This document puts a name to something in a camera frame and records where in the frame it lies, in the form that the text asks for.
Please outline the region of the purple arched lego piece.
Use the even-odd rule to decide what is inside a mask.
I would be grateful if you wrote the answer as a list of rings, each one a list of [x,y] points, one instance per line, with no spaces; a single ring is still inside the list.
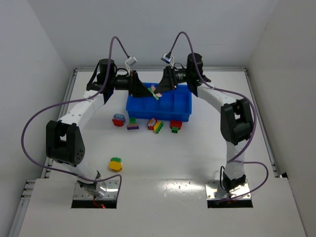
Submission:
[[[136,124],[136,123],[130,123],[130,124],[127,126],[127,129],[128,129],[128,130],[139,129],[139,125]]]

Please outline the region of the green rectangular lego brick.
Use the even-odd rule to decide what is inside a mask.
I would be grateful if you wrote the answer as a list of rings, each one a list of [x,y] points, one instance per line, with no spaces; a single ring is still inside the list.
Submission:
[[[151,88],[148,88],[148,90],[156,100],[159,100],[159,97],[151,90]]]

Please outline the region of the green lego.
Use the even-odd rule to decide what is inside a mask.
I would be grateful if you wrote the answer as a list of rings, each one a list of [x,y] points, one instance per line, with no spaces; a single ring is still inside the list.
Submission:
[[[121,160],[121,158],[119,158],[119,157],[113,157],[113,158],[111,158],[111,162],[118,162],[118,163],[121,163],[122,162],[122,160]]]

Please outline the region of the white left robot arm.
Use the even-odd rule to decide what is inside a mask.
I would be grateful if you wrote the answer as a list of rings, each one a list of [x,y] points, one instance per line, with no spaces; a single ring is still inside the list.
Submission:
[[[150,97],[152,93],[139,80],[131,66],[137,61],[129,57],[125,62],[125,75],[119,75],[119,68],[112,59],[101,59],[87,83],[82,100],[58,121],[46,125],[46,155],[63,164],[78,179],[79,186],[87,193],[102,197],[106,193],[106,183],[101,175],[84,159],[85,146],[81,130],[92,115],[101,108],[115,90],[126,90],[135,98]]]

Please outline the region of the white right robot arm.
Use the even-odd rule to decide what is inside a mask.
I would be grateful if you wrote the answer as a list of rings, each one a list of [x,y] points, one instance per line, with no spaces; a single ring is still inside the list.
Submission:
[[[186,83],[192,94],[206,101],[220,114],[220,132],[227,143],[227,161],[221,170],[220,187],[229,193],[246,181],[244,152],[254,128],[250,103],[246,98],[236,99],[217,89],[203,74],[202,56],[197,53],[188,55],[185,67],[166,66],[154,92],[162,94],[175,90],[180,83]]]

